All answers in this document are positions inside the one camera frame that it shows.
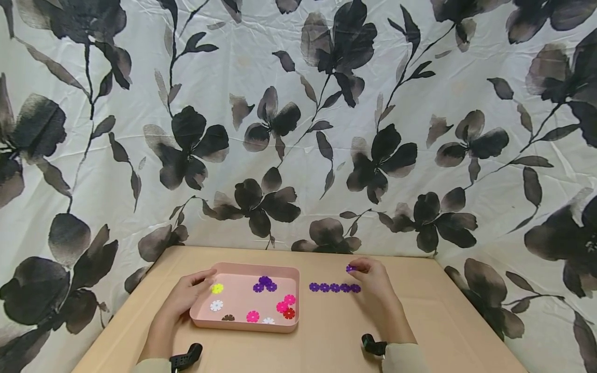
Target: finger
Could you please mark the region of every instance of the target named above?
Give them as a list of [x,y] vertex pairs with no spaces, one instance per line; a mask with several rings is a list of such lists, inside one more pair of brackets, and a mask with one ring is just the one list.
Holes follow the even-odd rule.
[[361,282],[363,282],[365,280],[365,278],[367,277],[366,273],[362,273],[359,271],[350,271],[348,274]]
[[212,268],[212,269],[208,269],[208,270],[205,270],[205,271],[193,273],[191,275],[187,275],[187,276],[185,276],[183,278],[185,279],[185,281],[187,283],[189,283],[191,286],[193,286],[193,285],[197,285],[201,281],[203,281],[206,278],[208,278],[210,276],[213,276],[215,274],[216,274],[216,270],[214,268]]
[[349,265],[356,268],[359,271],[369,271],[369,269],[371,269],[372,259],[365,257],[357,258],[351,261]]
[[197,294],[207,291],[211,285],[213,285],[214,279],[206,279],[201,283],[193,286],[193,289],[197,292]]

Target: flower-shaped bead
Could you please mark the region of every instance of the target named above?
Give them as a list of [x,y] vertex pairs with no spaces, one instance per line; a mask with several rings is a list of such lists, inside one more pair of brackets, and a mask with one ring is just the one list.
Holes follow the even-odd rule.
[[292,306],[294,303],[296,303],[297,299],[294,295],[292,294],[288,294],[287,296],[284,297],[284,301],[289,305]]
[[272,279],[267,276],[261,276],[259,278],[259,283],[262,284],[263,286],[268,286],[269,284],[272,283]]
[[258,322],[258,321],[259,321],[259,312],[249,311],[249,313],[247,313],[247,322]]
[[286,302],[280,302],[276,305],[276,310],[280,313],[284,313],[286,312],[286,310],[288,310],[288,303]]
[[286,310],[286,312],[284,312],[284,318],[288,319],[288,320],[294,319],[295,315],[296,315],[296,312],[292,308],[289,308]]
[[214,286],[211,287],[211,292],[214,294],[219,294],[222,291],[224,291],[224,285],[222,285],[220,283],[216,283],[216,284],[214,284]]
[[222,302],[221,300],[214,300],[210,304],[210,310],[212,310],[213,312],[218,312],[222,309],[222,307],[224,307],[224,302]]

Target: floral fabric backdrop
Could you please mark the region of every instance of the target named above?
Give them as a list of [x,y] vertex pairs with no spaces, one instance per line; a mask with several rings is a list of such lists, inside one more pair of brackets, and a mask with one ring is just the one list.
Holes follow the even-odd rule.
[[0,371],[203,245],[434,257],[530,372],[597,372],[597,0],[0,7]]

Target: left hand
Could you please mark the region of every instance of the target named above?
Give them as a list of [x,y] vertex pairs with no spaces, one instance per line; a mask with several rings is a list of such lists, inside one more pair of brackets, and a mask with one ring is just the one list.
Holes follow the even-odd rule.
[[158,313],[163,317],[178,319],[180,315],[193,306],[201,293],[209,290],[214,282],[209,277],[215,274],[215,269],[209,269],[181,277],[170,291]]

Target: pink flower bead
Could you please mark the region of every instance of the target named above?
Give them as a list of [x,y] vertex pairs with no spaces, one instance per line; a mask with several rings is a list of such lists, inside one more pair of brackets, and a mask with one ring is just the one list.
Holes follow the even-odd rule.
[[258,322],[259,321],[259,312],[257,311],[250,311],[247,313],[247,322]]
[[288,309],[288,303],[286,303],[286,301],[280,302],[276,305],[276,310],[280,313],[286,312],[287,309]]
[[287,296],[284,297],[284,301],[289,305],[292,306],[294,303],[296,303],[297,299],[294,297],[294,295],[292,294],[288,294]]

